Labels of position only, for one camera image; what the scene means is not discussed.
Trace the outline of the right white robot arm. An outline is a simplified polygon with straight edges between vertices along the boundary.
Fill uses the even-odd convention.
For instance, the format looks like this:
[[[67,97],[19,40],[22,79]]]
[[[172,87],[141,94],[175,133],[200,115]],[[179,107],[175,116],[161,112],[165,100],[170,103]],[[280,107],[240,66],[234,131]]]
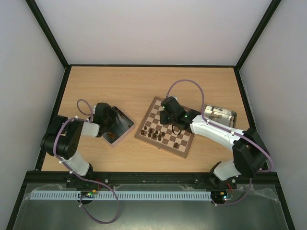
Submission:
[[[196,110],[186,111],[174,97],[165,98],[161,106],[161,124],[206,137],[232,151],[232,160],[219,161],[210,170],[209,182],[213,187],[221,187],[226,180],[240,175],[253,178],[269,159],[261,137],[253,128],[244,131],[219,124]]]

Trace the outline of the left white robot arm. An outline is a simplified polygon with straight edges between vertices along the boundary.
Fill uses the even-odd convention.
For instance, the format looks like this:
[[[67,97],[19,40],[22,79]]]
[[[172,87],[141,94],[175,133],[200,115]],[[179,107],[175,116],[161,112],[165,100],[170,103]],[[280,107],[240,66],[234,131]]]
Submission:
[[[87,119],[57,115],[41,140],[41,149],[56,157],[70,174],[94,183],[93,167],[78,152],[82,136],[100,138],[118,121],[119,110],[107,103],[97,103]]]

